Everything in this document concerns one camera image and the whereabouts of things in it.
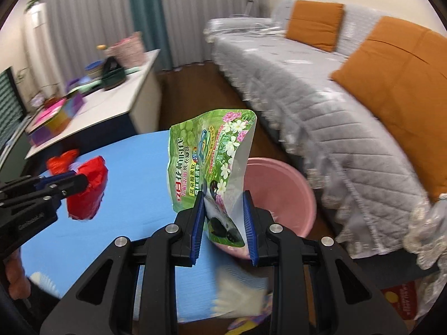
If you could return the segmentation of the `person hand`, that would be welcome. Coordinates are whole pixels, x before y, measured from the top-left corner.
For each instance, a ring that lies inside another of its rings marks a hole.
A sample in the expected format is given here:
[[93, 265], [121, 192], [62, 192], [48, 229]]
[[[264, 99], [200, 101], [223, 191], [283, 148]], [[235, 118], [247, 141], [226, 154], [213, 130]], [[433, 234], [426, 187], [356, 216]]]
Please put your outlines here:
[[8, 292], [12, 300], [24, 300], [31, 294], [30, 281], [25, 275], [20, 249], [15, 250], [4, 261], [5, 274], [9, 282]]

